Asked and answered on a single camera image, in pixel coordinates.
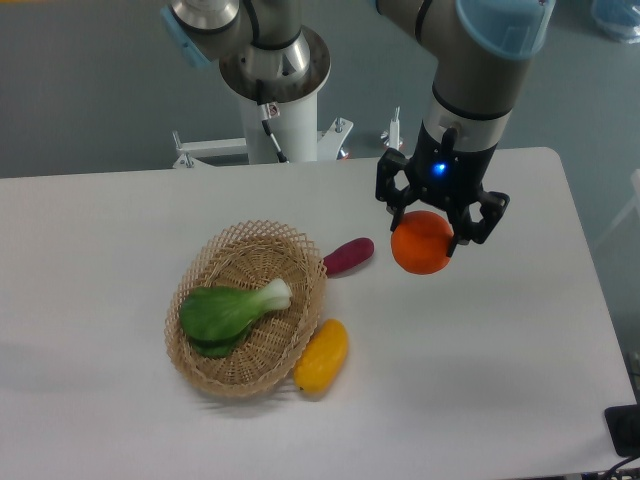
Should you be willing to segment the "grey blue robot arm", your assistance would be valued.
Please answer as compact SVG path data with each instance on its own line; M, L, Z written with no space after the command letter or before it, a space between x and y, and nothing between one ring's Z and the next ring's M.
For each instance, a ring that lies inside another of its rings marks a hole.
M486 241L508 206L483 178L554 9L551 1L378 1L378 14L437 61L414 153L388 147L376 198L395 222L423 202L443 211L451 247ZM297 1L169 1L166 30L194 66L217 63L237 96L253 164L320 157L317 95L331 68Z

